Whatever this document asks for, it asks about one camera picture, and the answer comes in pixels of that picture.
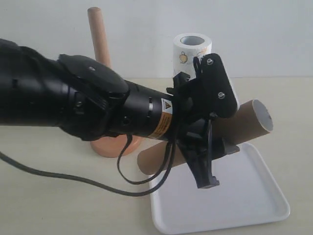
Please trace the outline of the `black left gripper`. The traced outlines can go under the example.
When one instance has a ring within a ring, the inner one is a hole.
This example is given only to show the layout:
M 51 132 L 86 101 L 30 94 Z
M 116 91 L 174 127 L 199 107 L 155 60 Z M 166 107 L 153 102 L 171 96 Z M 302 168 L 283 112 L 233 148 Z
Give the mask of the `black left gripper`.
M 235 154 L 240 148 L 237 145 L 224 144 L 221 137 L 214 138 L 212 123 L 218 117 L 205 117 L 201 113 L 194 113 L 182 103 L 174 91 L 174 87 L 167 88 L 167 92 L 172 94 L 179 104 L 178 117 L 182 119 L 176 143 L 179 149 L 174 161 L 187 163 L 197 188 L 209 189 L 219 186 L 219 180 L 212 173 L 212 161 Z

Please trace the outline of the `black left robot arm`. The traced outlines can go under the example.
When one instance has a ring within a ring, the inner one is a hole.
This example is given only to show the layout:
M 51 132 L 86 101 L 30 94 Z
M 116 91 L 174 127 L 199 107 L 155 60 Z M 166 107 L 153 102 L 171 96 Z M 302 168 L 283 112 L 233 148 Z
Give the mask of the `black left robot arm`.
M 85 56 L 50 60 L 32 48 L 0 42 L 0 123 L 58 127 L 83 141 L 126 135 L 166 141 L 161 166 L 167 177 L 176 149 L 198 188 L 219 184 L 212 161 L 225 155 L 219 118 L 239 104 L 223 62 L 211 53 L 194 58 L 196 77 L 180 72 L 165 93 L 124 80 Z

